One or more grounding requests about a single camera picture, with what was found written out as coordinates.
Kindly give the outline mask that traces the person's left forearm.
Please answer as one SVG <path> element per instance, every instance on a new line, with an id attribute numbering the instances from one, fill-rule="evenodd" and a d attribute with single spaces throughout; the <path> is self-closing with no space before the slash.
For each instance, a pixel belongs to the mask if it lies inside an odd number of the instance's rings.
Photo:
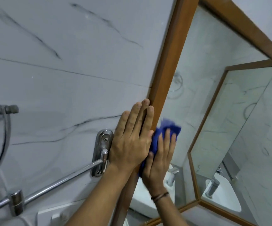
<path id="1" fill-rule="evenodd" d="M 112 162 L 65 226 L 108 226 L 117 200 L 132 171 L 132 162 Z"/>

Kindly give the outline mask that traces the wooden framed mirror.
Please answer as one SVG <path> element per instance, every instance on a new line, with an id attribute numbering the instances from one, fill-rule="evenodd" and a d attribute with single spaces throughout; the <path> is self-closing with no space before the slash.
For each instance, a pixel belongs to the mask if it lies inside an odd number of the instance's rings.
<path id="1" fill-rule="evenodd" d="M 203 137 L 217 140 L 226 133 L 207 128 L 218 124 L 220 95 L 232 72 L 272 70 L 272 41 L 232 0 L 176 0 L 149 100 L 154 107 L 152 128 L 163 119 L 182 126 L 171 165 L 181 167 L 186 179 L 169 185 L 184 187 L 186 204 L 180 213 L 203 207 L 216 217 L 241 226 L 255 226 L 232 211 L 205 200 L 200 195 L 194 153 L 202 155 L 203 168 L 215 167 L 224 151 L 211 147 L 199 151 Z"/>

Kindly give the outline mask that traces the blue cleaning cloth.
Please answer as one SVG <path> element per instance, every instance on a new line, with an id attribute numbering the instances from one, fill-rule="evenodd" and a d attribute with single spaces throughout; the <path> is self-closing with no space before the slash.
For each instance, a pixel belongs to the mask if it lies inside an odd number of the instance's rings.
<path id="1" fill-rule="evenodd" d="M 152 141 L 149 148 L 149 152 L 152 152 L 154 157 L 157 154 L 158 151 L 158 138 L 160 134 L 162 134 L 162 137 L 164 138 L 165 132 L 167 129 L 170 129 L 170 138 L 173 134 L 176 134 L 176 138 L 178 137 L 179 133 L 181 132 L 181 126 L 177 125 L 174 121 L 169 119 L 162 119 L 161 124 L 159 127 L 156 128 L 154 134 L 152 135 Z"/>

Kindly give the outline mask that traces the chrome towel rail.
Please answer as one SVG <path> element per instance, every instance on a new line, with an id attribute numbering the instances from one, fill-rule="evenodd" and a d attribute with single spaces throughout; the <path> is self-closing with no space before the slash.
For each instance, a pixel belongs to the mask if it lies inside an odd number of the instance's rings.
<path id="1" fill-rule="evenodd" d="M 93 159 L 89 165 L 82 167 L 81 169 L 25 197 L 23 195 L 22 190 L 17 190 L 13 193 L 10 193 L 4 199 L 0 201 L 0 209 L 2 209 L 5 206 L 8 206 L 12 216 L 16 217 L 16 216 L 19 216 L 24 211 L 25 207 L 28 204 L 37 200 L 43 195 L 57 189 L 63 184 L 75 179 L 79 175 L 82 175 L 90 171 L 91 177 L 100 178 L 104 174 L 108 165 L 108 155 L 109 155 L 113 138 L 114 138 L 114 134 L 111 130 L 103 129 L 99 131 L 96 136 Z"/>

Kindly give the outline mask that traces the person's right forearm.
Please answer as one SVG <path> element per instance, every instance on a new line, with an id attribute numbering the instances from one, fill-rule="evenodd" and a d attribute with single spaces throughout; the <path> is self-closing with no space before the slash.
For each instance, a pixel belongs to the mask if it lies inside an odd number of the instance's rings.
<path id="1" fill-rule="evenodd" d="M 155 205 L 163 226 L 189 226 L 169 195 L 161 198 Z"/>

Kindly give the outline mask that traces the person's left hand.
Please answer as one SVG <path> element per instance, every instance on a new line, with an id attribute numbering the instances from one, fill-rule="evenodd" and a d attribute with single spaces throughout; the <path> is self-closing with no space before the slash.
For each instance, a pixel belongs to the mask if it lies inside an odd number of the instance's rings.
<path id="1" fill-rule="evenodd" d="M 141 137 L 136 138 L 136 119 L 141 106 L 141 102 L 136 102 L 132 106 L 122 137 L 115 137 L 114 133 L 109 157 L 110 163 L 127 161 L 137 163 L 139 165 L 147 157 L 151 144 L 151 137 L 153 135 L 153 130 L 151 130 L 151 128 L 153 123 L 154 107 L 149 105 L 147 109 L 146 123 L 148 127 L 150 127 L 149 134 L 144 136 L 145 133 L 143 130 Z"/>

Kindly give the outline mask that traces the brown thread wristband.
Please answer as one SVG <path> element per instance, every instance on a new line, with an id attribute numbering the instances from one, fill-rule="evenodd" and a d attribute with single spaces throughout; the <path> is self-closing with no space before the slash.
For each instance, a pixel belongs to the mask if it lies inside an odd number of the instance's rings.
<path id="1" fill-rule="evenodd" d="M 157 196 L 151 197 L 151 200 L 152 200 L 154 203 L 157 203 L 161 198 L 166 197 L 166 196 L 168 196 L 168 195 L 169 195 L 169 192 L 167 191 L 167 192 L 164 192 L 164 193 L 159 194 L 159 195 L 157 195 Z"/>

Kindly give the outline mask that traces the person's right hand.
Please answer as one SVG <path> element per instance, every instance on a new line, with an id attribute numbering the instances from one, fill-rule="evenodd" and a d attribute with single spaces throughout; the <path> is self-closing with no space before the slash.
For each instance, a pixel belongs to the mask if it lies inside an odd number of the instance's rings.
<path id="1" fill-rule="evenodd" d="M 151 168 L 147 168 L 147 158 L 145 167 L 142 173 L 142 181 L 149 191 L 151 197 L 157 196 L 164 192 L 167 192 L 167 189 L 164 187 L 164 178 L 166 172 L 169 168 L 169 164 L 172 160 L 172 156 L 176 147 L 176 134 L 173 134 L 170 139 L 170 148 L 167 157 L 167 162 L 163 162 L 163 137 L 160 134 L 158 138 L 158 151 L 156 156 L 153 159 L 153 164 Z"/>

